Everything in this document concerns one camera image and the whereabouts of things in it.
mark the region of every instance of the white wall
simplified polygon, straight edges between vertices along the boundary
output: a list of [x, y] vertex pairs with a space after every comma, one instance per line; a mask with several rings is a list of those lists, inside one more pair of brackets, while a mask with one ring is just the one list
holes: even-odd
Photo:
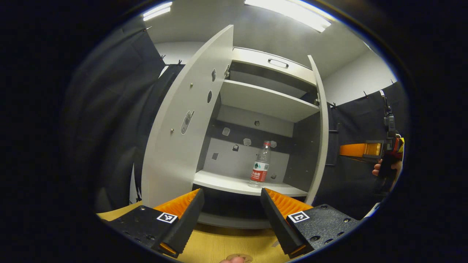
[[166, 64], [177, 64], [179, 59], [182, 64], [187, 61], [203, 46], [204, 42], [167, 42], [155, 44], [161, 56], [166, 55], [163, 60]]
[[327, 102], [337, 105], [379, 91], [396, 82], [387, 64], [368, 50], [323, 81]]

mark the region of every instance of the open cabinet door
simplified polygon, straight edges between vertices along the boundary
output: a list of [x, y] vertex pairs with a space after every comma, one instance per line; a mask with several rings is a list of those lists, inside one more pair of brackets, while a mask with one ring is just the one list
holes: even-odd
[[229, 25], [208, 40], [166, 94], [143, 160], [144, 205], [154, 207], [191, 191], [210, 116], [231, 64], [233, 32]]
[[320, 109], [320, 145], [319, 145], [319, 156], [317, 158], [317, 166], [315, 167], [314, 178], [312, 179], [312, 184], [307, 193], [305, 200], [306, 204], [314, 205], [315, 196], [322, 181], [323, 171], [325, 170], [325, 162], [327, 160], [328, 152], [328, 104], [327, 98], [325, 98], [325, 90], [323, 88], [322, 79], [320, 78], [319, 71], [315, 65], [314, 59], [311, 55], [307, 56], [312, 66], [312, 71], [314, 72], [315, 79], [317, 80], [317, 93], [319, 97], [319, 109]]

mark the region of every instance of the drawer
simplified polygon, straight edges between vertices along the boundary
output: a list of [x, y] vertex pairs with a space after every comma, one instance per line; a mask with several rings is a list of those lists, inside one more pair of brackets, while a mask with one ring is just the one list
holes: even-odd
[[232, 61], [273, 70], [314, 86], [317, 84], [311, 69], [268, 53], [251, 49], [234, 48]]

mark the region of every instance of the dark curtain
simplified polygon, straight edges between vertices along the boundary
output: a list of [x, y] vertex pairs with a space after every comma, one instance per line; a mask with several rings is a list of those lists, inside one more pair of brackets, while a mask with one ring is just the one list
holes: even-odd
[[[405, 138], [405, 149], [408, 149], [411, 144], [408, 97], [399, 82], [383, 91], [395, 115], [396, 128]], [[376, 177], [371, 172], [375, 163], [339, 156], [339, 147], [385, 139], [383, 118], [384, 101], [379, 91], [329, 109], [329, 129], [338, 130], [338, 133], [329, 134], [327, 164], [334, 166], [325, 167], [314, 205], [329, 204], [361, 219], [380, 201], [373, 195]]]
[[137, 17], [110, 33], [75, 71], [61, 116], [63, 158], [72, 181], [96, 212], [129, 203], [132, 166], [142, 145], [139, 123], [153, 123], [146, 118], [154, 113], [144, 109], [150, 108], [148, 98], [158, 93], [163, 68]]
[[149, 133], [153, 126], [154, 118], [158, 113], [166, 93], [172, 83], [183, 69], [184, 65], [174, 64], [169, 65], [161, 77], [158, 79], [156, 86], [152, 89], [145, 106], [141, 112], [140, 120], [137, 126], [137, 148], [135, 150], [135, 185], [137, 192], [141, 193], [141, 173], [143, 170], [143, 157], [145, 156], [146, 143], [148, 142]]

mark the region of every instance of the drawer handle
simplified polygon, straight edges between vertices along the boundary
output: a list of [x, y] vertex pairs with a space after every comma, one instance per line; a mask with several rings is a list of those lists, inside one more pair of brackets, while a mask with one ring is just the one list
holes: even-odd
[[272, 61], [272, 60], [274, 60], [274, 61], [278, 61], [278, 62], [280, 62], [280, 63], [283, 63], [283, 64], [285, 64], [285, 65], [286, 65], [286, 68], [288, 68], [288, 67], [289, 67], [289, 64], [287, 64], [287, 63], [285, 63], [285, 62], [283, 62], [283, 61], [279, 61], [279, 60], [277, 60], [277, 59], [272, 59], [272, 58], [269, 58], [269, 59], [268, 59], [268, 62], [270, 62], [270, 63], [271, 63], [271, 61]]

